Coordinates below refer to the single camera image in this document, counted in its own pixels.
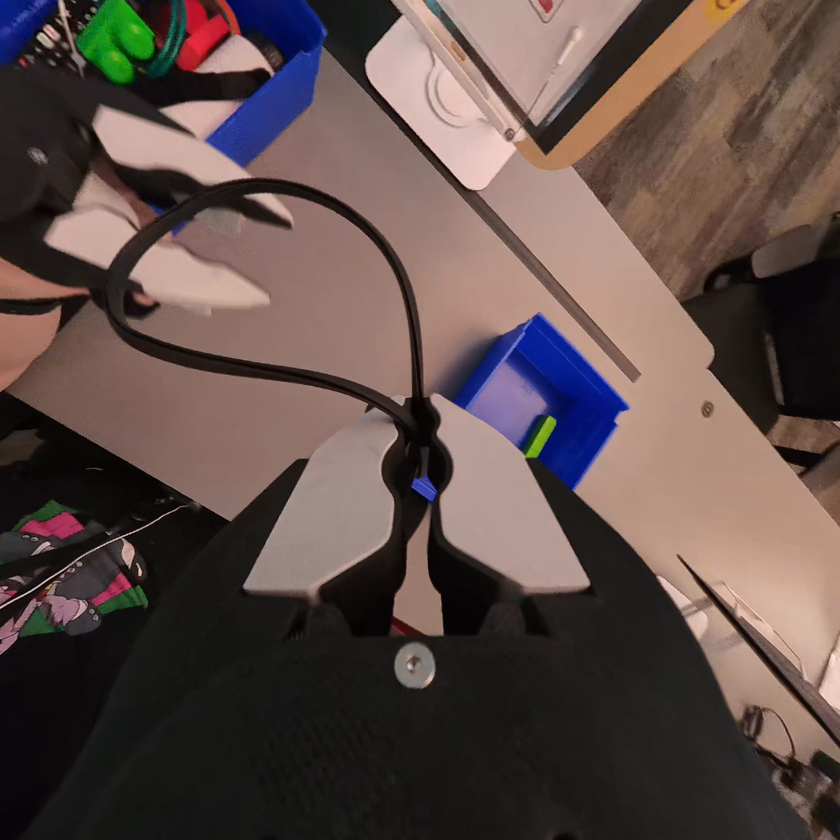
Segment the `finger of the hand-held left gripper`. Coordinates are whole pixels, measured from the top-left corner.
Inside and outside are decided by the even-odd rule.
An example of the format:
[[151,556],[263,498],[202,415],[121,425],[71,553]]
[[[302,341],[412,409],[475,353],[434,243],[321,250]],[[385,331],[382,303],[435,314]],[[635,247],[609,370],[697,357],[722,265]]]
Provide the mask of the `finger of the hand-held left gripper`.
[[[89,175],[72,209],[55,218],[45,244],[100,269],[109,268],[142,224],[156,215],[140,210],[140,200]],[[195,312],[266,308],[269,294],[222,263],[201,258],[167,234],[139,260],[129,275],[151,300]]]
[[246,178],[246,171],[211,145],[188,132],[131,112],[98,105],[93,132],[112,161],[141,174],[185,175],[199,187]]

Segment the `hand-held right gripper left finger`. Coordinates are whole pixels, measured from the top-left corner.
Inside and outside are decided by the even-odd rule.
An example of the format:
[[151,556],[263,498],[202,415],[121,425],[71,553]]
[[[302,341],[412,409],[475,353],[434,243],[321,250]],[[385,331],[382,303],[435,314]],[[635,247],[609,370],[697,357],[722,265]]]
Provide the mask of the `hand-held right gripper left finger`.
[[311,455],[244,593],[336,608],[357,636],[390,636],[406,578],[406,436],[378,408]]

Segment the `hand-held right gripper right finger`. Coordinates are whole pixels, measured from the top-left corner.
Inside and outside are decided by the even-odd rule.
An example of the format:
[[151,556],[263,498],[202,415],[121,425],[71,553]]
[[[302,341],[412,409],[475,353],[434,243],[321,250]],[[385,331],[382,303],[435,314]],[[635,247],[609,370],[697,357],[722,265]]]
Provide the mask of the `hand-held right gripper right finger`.
[[427,567],[444,633],[477,634],[498,604],[587,592],[590,578],[524,454],[439,394],[427,407],[437,489]]

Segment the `long green block bar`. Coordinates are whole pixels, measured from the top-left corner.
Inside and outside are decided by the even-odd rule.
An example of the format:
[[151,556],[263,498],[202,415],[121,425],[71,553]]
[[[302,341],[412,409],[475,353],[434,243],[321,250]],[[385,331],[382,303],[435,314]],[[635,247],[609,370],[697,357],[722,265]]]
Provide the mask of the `long green block bar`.
[[537,459],[541,455],[556,427],[557,420],[552,415],[543,414],[534,420],[521,446],[526,459]]

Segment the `blue plastic bin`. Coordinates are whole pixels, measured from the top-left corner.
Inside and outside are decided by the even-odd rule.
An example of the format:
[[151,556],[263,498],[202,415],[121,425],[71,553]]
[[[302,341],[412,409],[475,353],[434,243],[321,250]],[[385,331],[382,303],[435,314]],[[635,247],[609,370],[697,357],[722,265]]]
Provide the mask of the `blue plastic bin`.
[[[184,2],[129,3],[154,32],[154,57],[140,64],[138,73],[164,77],[177,67],[175,61],[185,40]],[[237,36],[257,46],[275,73],[205,141],[239,165],[247,166],[312,105],[326,30],[307,2],[228,3],[238,21]],[[68,39],[80,71],[60,71],[126,90],[111,83],[82,58],[71,34]]]
[[[525,487],[531,463],[540,462],[573,489],[616,430],[628,405],[572,342],[542,314],[502,334],[451,400],[492,427],[518,455],[501,454],[483,434],[488,455],[476,464],[491,493],[505,501]],[[522,444],[534,420],[552,415],[557,426],[538,458]]]

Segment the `person's left forearm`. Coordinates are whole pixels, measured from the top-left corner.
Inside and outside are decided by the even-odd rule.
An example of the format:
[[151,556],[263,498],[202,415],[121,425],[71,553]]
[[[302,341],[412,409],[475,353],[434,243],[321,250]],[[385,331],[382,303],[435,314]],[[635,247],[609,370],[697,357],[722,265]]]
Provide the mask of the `person's left forearm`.
[[1,315],[1,391],[26,372],[52,344],[61,309],[39,315]]

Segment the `person's left hand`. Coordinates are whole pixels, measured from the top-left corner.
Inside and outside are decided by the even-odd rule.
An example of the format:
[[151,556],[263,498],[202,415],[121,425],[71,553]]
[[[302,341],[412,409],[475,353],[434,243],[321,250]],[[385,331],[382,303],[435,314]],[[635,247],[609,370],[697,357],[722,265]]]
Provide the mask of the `person's left hand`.
[[57,301],[88,298],[86,288],[65,287],[42,280],[1,259],[1,301]]

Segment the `black remote control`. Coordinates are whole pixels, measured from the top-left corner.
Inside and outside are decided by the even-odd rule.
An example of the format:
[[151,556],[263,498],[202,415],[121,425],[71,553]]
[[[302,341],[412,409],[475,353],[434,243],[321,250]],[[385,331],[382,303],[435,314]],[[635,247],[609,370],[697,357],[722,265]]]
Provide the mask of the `black remote control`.
[[21,68],[43,65],[78,74],[68,34],[76,39],[98,9],[98,2],[2,2],[2,62]]

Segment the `white and black roll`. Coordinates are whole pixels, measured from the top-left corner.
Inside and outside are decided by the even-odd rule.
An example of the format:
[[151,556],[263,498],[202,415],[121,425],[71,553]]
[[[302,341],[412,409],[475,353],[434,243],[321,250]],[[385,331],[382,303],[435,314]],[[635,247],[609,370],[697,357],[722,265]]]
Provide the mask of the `white and black roll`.
[[207,140],[274,73],[256,45],[232,35],[195,70],[175,67],[160,78],[137,73],[126,89]]

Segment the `red toy piece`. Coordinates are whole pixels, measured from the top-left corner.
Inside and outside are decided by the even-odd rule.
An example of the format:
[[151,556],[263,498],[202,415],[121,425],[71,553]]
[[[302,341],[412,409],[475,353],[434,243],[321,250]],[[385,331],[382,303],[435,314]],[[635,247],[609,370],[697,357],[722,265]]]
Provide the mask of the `red toy piece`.
[[175,65],[195,71],[228,36],[239,35],[238,21],[226,1],[184,1],[185,40]]

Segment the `short green toy block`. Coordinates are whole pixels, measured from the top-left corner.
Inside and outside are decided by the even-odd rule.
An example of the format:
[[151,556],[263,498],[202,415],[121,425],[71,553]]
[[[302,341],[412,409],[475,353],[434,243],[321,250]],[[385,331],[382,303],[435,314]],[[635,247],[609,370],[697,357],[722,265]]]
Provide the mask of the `short green toy block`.
[[155,54],[153,30],[127,1],[107,1],[75,39],[78,53],[111,83],[130,87]]

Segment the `document display board with stand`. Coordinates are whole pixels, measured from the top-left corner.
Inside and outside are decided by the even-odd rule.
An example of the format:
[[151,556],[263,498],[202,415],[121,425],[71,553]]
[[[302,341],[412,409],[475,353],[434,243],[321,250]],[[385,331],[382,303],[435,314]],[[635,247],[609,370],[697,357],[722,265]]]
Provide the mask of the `document display board with stand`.
[[372,87],[466,189],[587,155],[741,1],[394,1]]

